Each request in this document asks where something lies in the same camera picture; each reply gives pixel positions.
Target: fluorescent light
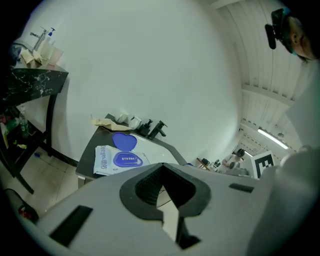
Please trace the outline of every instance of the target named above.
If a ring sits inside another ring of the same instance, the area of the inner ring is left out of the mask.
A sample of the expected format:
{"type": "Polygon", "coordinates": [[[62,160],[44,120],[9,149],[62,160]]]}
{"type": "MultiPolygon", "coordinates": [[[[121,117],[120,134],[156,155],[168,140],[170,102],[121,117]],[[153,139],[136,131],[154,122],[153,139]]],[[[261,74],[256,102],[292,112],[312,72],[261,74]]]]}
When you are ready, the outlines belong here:
{"type": "Polygon", "coordinates": [[[249,155],[250,157],[253,157],[253,155],[249,154],[247,151],[244,151],[244,153],[246,153],[246,154],[249,155]]]}
{"type": "Polygon", "coordinates": [[[278,140],[277,138],[273,137],[271,134],[267,133],[264,130],[258,129],[258,132],[261,133],[262,135],[266,136],[267,138],[269,138],[270,140],[274,141],[275,143],[277,143],[278,145],[280,145],[281,147],[283,147],[285,150],[288,149],[288,146],[286,144],[284,144],[283,142],[281,142],[280,140],[278,140]]]}

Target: wet wipes package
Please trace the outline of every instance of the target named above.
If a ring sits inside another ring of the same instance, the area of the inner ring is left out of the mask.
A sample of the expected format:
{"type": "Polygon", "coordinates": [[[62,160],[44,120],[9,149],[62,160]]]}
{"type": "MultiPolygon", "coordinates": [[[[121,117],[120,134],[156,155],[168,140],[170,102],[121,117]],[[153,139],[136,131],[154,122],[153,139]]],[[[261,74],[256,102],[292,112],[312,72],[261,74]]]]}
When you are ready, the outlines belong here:
{"type": "Polygon", "coordinates": [[[112,146],[97,146],[93,173],[112,175],[149,164],[144,153],[121,151],[112,146]]]}

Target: black marble counter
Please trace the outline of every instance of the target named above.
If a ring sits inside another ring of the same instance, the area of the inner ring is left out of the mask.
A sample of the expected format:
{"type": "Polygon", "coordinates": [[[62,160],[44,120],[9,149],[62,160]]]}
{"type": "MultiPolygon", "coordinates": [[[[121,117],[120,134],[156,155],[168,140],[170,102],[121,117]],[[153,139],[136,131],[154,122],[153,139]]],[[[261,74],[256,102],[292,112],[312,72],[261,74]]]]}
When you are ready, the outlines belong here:
{"type": "Polygon", "coordinates": [[[68,72],[57,65],[44,64],[37,68],[23,67],[23,65],[17,67],[1,73],[1,111],[60,93],[68,76],[68,72]]]}
{"type": "MultiPolygon", "coordinates": [[[[108,114],[106,118],[109,118],[112,121],[115,121],[114,116],[111,114],[108,114]]],[[[119,123],[119,125],[128,126],[125,123],[119,123]]],[[[78,166],[76,167],[75,173],[77,175],[85,177],[90,180],[95,180],[97,178],[103,177],[103,175],[94,174],[94,164],[95,164],[95,158],[96,158],[95,149],[97,146],[101,146],[101,145],[111,146],[115,148],[116,146],[112,140],[112,135],[117,132],[118,131],[111,131],[101,126],[96,129],[95,133],[93,134],[92,138],[90,139],[88,145],[86,146],[81,156],[78,166]]],[[[137,130],[121,131],[121,133],[137,134],[141,136],[137,130]]],[[[186,160],[181,156],[181,154],[176,150],[174,146],[169,145],[157,138],[152,140],[152,142],[169,150],[179,165],[184,166],[187,164],[186,160]]]]}

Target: black faucet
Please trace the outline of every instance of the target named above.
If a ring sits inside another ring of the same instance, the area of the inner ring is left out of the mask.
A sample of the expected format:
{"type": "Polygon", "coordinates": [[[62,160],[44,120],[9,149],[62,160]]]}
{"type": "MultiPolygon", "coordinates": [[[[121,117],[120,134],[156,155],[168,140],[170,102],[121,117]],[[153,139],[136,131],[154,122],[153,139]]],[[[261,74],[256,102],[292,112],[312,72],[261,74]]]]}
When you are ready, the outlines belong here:
{"type": "Polygon", "coordinates": [[[159,122],[156,124],[156,126],[154,127],[154,129],[152,130],[152,132],[150,132],[150,134],[147,136],[147,138],[148,138],[149,140],[153,140],[158,133],[160,133],[160,134],[162,135],[162,137],[166,137],[166,134],[161,130],[162,127],[164,127],[164,126],[166,126],[166,125],[164,124],[164,122],[159,121],[159,122]]]}

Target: metal faucet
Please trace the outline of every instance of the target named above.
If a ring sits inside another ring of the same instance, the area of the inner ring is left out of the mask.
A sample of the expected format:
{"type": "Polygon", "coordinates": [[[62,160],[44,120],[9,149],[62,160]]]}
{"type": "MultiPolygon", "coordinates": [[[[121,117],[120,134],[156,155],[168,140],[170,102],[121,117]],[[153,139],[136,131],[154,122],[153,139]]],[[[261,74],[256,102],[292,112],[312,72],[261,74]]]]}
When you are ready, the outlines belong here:
{"type": "Polygon", "coordinates": [[[39,48],[39,46],[40,46],[40,44],[41,44],[41,42],[42,42],[43,40],[45,40],[45,38],[46,38],[47,30],[46,30],[45,28],[43,28],[42,26],[41,26],[41,28],[43,29],[43,32],[42,32],[41,35],[37,35],[37,34],[35,34],[35,33],[33,33],[33,32],[30,33],[30,36],[34,36],[34,37],[38,38],[38,41],[35,43],[32,51],[33,51],[33,50],[37,51],[38,48],[39,48]]]}
{"type": "Polygon", "coordinates": [[[154,129],[152,130],[152,132],[150,132],[150,134],[147,136],[147,138],[149,140],[153,140],[158,133],[160,133],[162,135],[162,137],[166,137],[166,134],[161,130],[162,127],[164,127],[164,126],[166,126],[166,125],[162,121],[159,121],[157,123],[157,125],[154,127],[154,129]]]}

